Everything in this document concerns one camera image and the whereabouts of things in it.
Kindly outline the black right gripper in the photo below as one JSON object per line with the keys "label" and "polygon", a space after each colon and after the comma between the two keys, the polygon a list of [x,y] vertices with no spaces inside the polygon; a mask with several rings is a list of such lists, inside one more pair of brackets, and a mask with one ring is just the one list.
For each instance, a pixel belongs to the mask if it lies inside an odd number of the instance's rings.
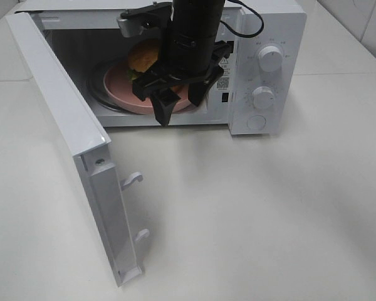
{"label": "black right gripper", "polygon": [[178,70],[166,65],[163,61],[157,61],[132,82],[132,92],[141,101],[151,95],[155,119],[161,126],[166,127],[169,125],[175,105],[180,100],[171,87],[187,85],[188,99],[191,104],[198,107],[224,73],[219,63],[223,58],[229,58],[233,53],[233,46],[234,43],[230,42],[215,42],[209,66],[196,74]]}

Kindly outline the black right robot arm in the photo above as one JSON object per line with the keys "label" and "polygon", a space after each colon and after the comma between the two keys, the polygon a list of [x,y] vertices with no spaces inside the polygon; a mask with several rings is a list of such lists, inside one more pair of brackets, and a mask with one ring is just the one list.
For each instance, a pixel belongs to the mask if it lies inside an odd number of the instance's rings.
{"label": "black right robot arm", "polygon": [[231,54],[231,45],[216,41],[224,1],[172,1],[122,14],[145,29],[161,30],[157,61],[132,82],[133,94],[150,98],[155,118],[167,126],[180,97],[174,86],[187,85],[188,99],[199,106],[223,75],[219,62]]}

